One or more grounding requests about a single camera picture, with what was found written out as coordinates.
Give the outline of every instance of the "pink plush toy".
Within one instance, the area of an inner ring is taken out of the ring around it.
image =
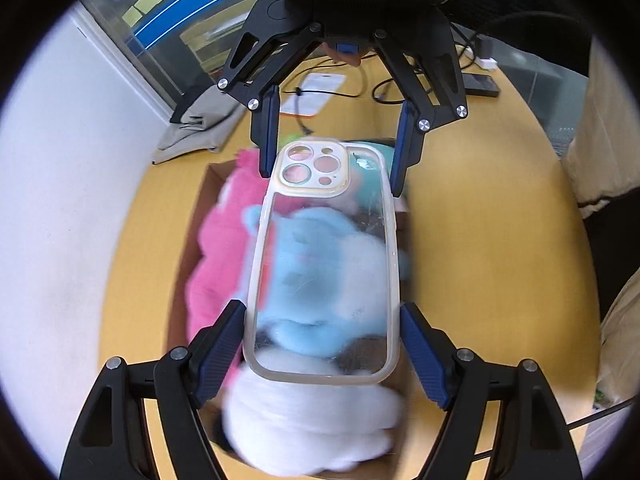
[[[220,190],[218,203],[209,211],[198,232],[203,257],[186,286],[187,337],[213,325],[226,302],[238,293],[249,233],[242,224],[242,212],[249,206],[262,205],[269,180],[258,172],[256,149],[242,150],[236,168]],[[287,215],[302,208],[306,199],[280,197],[275,210]],[[227,383],[236,371],[239,356],[226,375]]]

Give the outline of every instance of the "cardboard box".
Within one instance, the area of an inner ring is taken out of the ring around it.
[[[222,164],[210,164],[202,179],[198,200],[193,210],[191,225],[184,241],[182,259],[175,280],[174,297],[166,335],[166,351],[169,351],[171,348],[176,346],[188,345],[186,338],[187,311],[184,288],[189,276],[202,257],[197,240],[198,230],[211,207],[215,205],[218,193],[220,192],[225,179],[229,176],[234,167],[235,162],[233,161],[224,162]],[[408,221],[406,216],[407,213],[396,213],[398,244],[404,250],[407,250],[408,248]],[[409,284],[407,282],[402,282],[401,297],[404,300],[408,300],[409,294]],[[361,340],[358,344],[367,344],[367,341]],[[409,373],[410,366],[408,358],[404,353],[404,349],[402,349],[398,366],[382,384],[400,393],[402,397],[406,399],[408,393]],[[203,423],[205,432],[209,439],[217,444],[221,443],[217,442],[217,438],[215,437],[212,428],[214,427],[216,419],[220,415],[220,407],[222,405],[224,395],[225,392],[221,390],[215,399],[209,401],[206,406],[200,410],[200,420]],[[324,471],[318,475],[318,478],[335,480],[390,480],[393,478],[396,468],[398,467],[399,456],[406,435],[406,425],[406,416],[404,416],[400,424],[393,430],[390,430],[394,434],[394,447],[388,454],[375,460],[363,462],[356,469],[350,472],[337,473]],[[240,460],[233,454],[229,455],[236,460]]]

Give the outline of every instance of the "white wall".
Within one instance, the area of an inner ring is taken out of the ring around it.
[[[78,24],[50,33],[0,123],[0,381],[55,472],[96,377],[118,234],[164,129]]]

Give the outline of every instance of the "blue gripper pad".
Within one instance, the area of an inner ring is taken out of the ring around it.
[[[424,393],[442,410],[456,395],[456,347],[441,330],[433,329],[413,303],[400,307],[400,337]]]
[[[229,301],[215,324],[201,329],[189,345],[189,374],[194,386],[191,396],[198,409],[218,394],[242,343],[245,311],[242,301]]]
[[[336,43],[335,49],[343,54],[357,54],[358,46],[351,43]]]
[[[398,132],[396,133],[396,146],[394,149],[394,159],[391,163],[391,174],[389,182],[391,184],[391,193],[393,196],[400,196],[404,187],[404,176],[406,175],[406,154],[402,152],[404,143],[410,142],[410,133],[407,133],[407,123],[410,120],[411,105],[409,101],[402,104],[400,117],[398,119]]]
[[[260,107],[252,112],[251,140],[260,149],[260,176],[269,178],[278,154],[280,87],[271,85],[262,96]]]

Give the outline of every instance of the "gray cloth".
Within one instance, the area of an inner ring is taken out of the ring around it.
[[[215,85],[208,88],[182,116],[182,124],[169,124],[154,153],[154,164],[196,150],[218,152],[246,109]]]

